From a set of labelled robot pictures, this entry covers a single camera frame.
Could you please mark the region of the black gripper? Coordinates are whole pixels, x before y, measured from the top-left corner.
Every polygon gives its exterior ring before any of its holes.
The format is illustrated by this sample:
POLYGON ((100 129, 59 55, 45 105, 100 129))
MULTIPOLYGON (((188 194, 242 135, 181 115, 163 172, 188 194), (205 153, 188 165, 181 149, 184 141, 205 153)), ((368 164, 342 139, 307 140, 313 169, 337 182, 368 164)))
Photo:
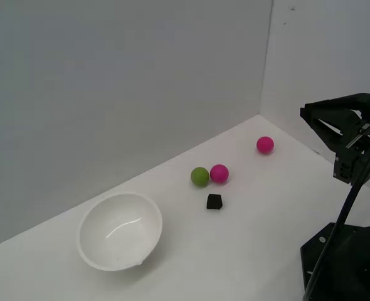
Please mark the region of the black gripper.
POLYGON ((370 160, 370 93, 305 104, 300 116, 336 153, 333 177, 354 184, 370 160), (347 128, 347 122, 358 122, 347 128))

